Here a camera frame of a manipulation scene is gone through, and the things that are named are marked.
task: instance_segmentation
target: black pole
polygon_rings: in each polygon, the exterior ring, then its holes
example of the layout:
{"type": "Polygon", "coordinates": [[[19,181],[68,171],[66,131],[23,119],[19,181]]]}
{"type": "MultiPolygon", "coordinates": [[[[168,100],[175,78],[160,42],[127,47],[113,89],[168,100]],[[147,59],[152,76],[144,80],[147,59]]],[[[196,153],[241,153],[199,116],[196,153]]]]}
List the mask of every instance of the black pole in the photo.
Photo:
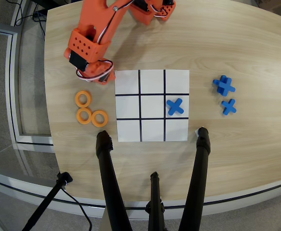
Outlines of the black pole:
{"type": "Polygon", "coordinates": [[[160,179],[157,172],[151,174],[151,201],[146,206],[149,213],[148,231],[165,231],[164,205],[160,196],[160,179]]]}
{"type": "Polygon", "coordinates": [[[110,151],[112,141],[106,131],[97,135],[96,155],[100,165],[101,178],[111,229],[113,231],[132,231],[118,186],[110,151]]]}
{"type": "Polygon", "coordinates": [[[198,231],[200,228],[211,145],[207,129],[200,128],[198,134],[193,174],[179,231],[198,231]]]}
{"type": "Polygon", "coordinates": [[[64,185],[67,185],[68,183],[70,183],[72,181],[73,181],[72,177],[67,172],[58,174],[57,184],[53,187],[53,189],[51,189],[51,191],[48,193],[48,195],[45,197],[45,199],[42,201],[42,203],[39,205],[39,207],[35,210],[35,212],[29,218],[28,222],[26,223],[25,227],[23,228],[23,231],[29,231],[33,228],[33,226],[36,224],[36,222],[42,216],[42,214],[45,211],[45,209],[47,208],[47,206],[57,195],[57,193],[59,192],[61,187],[64,185]]]}

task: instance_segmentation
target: black grid line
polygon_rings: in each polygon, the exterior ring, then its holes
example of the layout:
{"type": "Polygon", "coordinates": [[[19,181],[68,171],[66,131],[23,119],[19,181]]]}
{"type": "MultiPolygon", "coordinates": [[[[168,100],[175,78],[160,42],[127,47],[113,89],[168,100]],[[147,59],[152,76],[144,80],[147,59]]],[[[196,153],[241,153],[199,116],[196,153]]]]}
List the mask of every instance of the black grid line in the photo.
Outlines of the black grid line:
{"type": "Polygon", "coordinates": [[[164,137],[163,140],[166,141],[166,70],[164,70],[164,137]]]}
{"type": "Polygon", "coordinates": [[[140,142],[142,142],[140,70],[138,70],[138,97],[139,97],[139,136],[140,136],[140,142]]]}
{"type": "MultiPolygon", "coordinates": [[[[164,118],[155,118],[155,117],[152,117],[152,118],[141,118],[141,120],[176,120],[176,119],[188,119],[188,117],[164,117],[164,118]]],[[[117,120],[140,120],[140,118],[117,118],[117,120]]]]}
{"type": "Polygon", "coordinates": [[[167,95],[189,95],[189,93],[166,93],[166,70],[163,70],[163,88],[164,93],[141,93],[141,86],[140,86],[140,70],[138,70],[138,94],[116,94],[115,96],[138,96],[138,103],[139,103],[139,118],[117,118],[117,120],[139,120],[139,135],[140,135],[140,142],[142,142],[142,120],[164,120],[164,133],[163,133],[163,141],[166,141],[166,120],[181,120],[187,119],[188,117],[166,117],[166,96],[167,95]],[[164,96],[164,117],[155,118],[155,117],[148,117],[142,118],[141,117],[141,96],[164,96]]]}
{"type": "MultiPolygon", "coordinates": [[[[139,94],[116,94],[115,96],[138,96],[139,94]]],[[[189,93],[143,93],[141,96],[148,95],[189,95],[189,93]]]]}

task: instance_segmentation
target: white board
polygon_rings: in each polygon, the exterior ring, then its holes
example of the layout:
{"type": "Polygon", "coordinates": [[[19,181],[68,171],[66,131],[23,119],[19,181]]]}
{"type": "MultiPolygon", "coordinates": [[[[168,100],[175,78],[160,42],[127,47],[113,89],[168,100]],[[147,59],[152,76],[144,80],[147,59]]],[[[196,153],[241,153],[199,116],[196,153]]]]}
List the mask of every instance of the white board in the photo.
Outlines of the white board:
{"type": "Polygon", "coordinates": [[[116,71],[119,142],[187,141],[189,70],[116,71]],[[169,115],[167,101],[182,99],[169,115]]]}

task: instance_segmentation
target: robotic arm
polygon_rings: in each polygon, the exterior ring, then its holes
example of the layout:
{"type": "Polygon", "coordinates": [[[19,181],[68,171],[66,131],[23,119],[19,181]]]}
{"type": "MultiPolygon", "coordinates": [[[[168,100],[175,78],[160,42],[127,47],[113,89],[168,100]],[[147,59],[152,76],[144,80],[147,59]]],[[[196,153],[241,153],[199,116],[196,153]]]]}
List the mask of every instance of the robotic arm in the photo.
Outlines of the robotic arm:
{"type": "Polygon", "coordinates": [[[78,27],[73,30],[65,51],[80,79],[103,85],[115,79],[113,62],[103,57],[129,8],[138,21],[149,25],[153,17],[167,21],[175,1],[117,0],[107,7],[106,0],[84,0],[78,27]]]}

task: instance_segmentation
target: wooden table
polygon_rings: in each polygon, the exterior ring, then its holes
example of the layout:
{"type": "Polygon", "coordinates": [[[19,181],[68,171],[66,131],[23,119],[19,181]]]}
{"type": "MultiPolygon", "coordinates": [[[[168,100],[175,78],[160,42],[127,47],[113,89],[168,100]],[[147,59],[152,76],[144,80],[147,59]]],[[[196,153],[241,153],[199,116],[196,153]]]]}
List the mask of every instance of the wooden table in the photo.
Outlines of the wooden table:
{"type": "Polygon", "coordinates": [[[150,174],[160,175],[163,200],[185,199],[196,151],[195,129],[210,135],[206,196],[222,195],[281,180],[281,17],[229,0],[178,0],[170,20],[149,26],[129,13],[106,58],[117,70],[189,69],[187,142],[118,143],[114,82],[79,80],[63,54],[77,27],[82,2],[48,12],[45,87],[54,149],[60,170],[74,181],[72,195],[104,199],[95,154],[98,129],[76,120],[75,94],[91,92],[93,111],[106,110],[111,152],[126,201],[150,199],[150,174]],[[212,80],[233,79],[235,93],[217,95],[212,80]],[[221,101],[234,98],[237,113],[223,116],[221,101]]]}

